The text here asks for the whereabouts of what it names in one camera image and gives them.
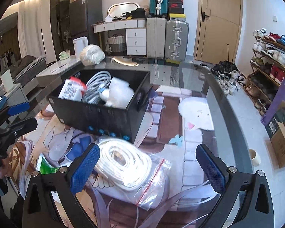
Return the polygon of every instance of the white curtain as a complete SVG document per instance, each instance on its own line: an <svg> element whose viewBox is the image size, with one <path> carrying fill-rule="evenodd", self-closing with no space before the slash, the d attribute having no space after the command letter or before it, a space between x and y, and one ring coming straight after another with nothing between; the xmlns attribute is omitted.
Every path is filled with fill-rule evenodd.
<svg viewBox="0 0 285 228"><path fill-rule="evenodd" d="M18 12L18 40L21 57L43 55L40 44L38 13L41 0L24 0L19 4Z"/></svg>

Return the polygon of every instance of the drawer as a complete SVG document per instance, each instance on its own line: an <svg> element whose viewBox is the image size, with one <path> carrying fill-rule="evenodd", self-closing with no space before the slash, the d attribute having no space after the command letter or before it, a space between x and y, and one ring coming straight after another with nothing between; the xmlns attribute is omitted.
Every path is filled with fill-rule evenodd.
<svg viewBox="0 0 285 228"><path fill-rule="evenodd" d="M122 20L114 22L115 29L135 28L137 27L137 20Z"/></svg>
<svg viewBox="0 0 285 228"><path fill-rule="evenodd" d="M104 31L110 31L114 29L115 29L114 23L105 23L105 24L94 26L94 32L104 32Z"/></svg>
<svg viewBox="0 0 285 228"><path fill-rule="evenodd" d="M145 46L127 46L128 55L146 55Z"/></svg>
<svg viewBox="0 0 285 228"><path fill-rule="evenodd" d="M144 19L137 20L137 27L138 28L146 27L146 20Z"/></svg>
<svg viewBox="0 0 285 228"><path fill-rule="evenodd" d="M127 46L146 46L146 38L127 38Z"/></svg>
<svg viewBox="0 0 285 228"><path fill-rule="evenodd" d="M145 38L146 29L145 28L127 29L125 31L125 34L127 38Z"/></svg>

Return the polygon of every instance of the silver suitcase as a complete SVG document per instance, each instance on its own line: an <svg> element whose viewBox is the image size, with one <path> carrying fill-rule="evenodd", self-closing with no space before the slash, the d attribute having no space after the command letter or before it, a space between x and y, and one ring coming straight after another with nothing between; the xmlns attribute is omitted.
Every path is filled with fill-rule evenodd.
<svg viewBox="0 0 285 228"><path fill-rule="evenodd" d="M164 18L147 19L147 57L164 58L166 22Z"/></svg>
<svg viewBox="0 0 285 228"><path fill-rule="evenodd" d="M168 21L166 24L165 58L184 61L186 58L189 35L189 23Z"/></svg>

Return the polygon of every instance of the glass table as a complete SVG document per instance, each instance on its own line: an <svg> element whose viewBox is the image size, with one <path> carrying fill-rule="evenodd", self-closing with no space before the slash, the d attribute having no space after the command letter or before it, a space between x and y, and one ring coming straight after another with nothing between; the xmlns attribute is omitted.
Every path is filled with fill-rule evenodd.
<svg viewBox="0 0 285 228"><path fill-rule="evenodd" d="M150 71L158 97L147 107L134 146L172 163L164 188L158 190L149 210L137 208L117 186L99 174L92 174L76 197L99 227L106 227L104 224L108 227L198 227L220 197L196 161L195 149L200 143L206 144L227 166L253 173L236 115L208 69L190 62L174 64L144 57L106 57L98 65L80 63L68 69L30 102L29 116L36 116L38 127L20 138L10 154L12 179L22 195L31 174L40 167L40 154L50 165L59 167L80 138L89 136L97 143L97 136L60 123L46 100L65 79L83 69ZM210 114L203 113L200 99ZM54 200L62 221L72 227L57 195Z"/></svg>

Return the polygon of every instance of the cable bundle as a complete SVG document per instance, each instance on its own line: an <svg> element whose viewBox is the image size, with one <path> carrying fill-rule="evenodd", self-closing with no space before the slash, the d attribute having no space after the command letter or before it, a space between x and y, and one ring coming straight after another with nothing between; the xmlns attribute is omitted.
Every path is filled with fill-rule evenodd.
<svg viewBox="0 0 285 228"><path fill-rule="evenodd" d="M147 154L121 139L106 139L99 147L98 173L126 191L137 190L146 181L152 166Z"/></svg>
<svg viewBox="0 0 285 228"><path fill-rule="evenodd" d="M100 88L106 88L110 85L111 74L108 71L100 71L95 74L87 82L87 91L85 92L82 100L89 104L98 104L101 101L99 90Z"/></svg>

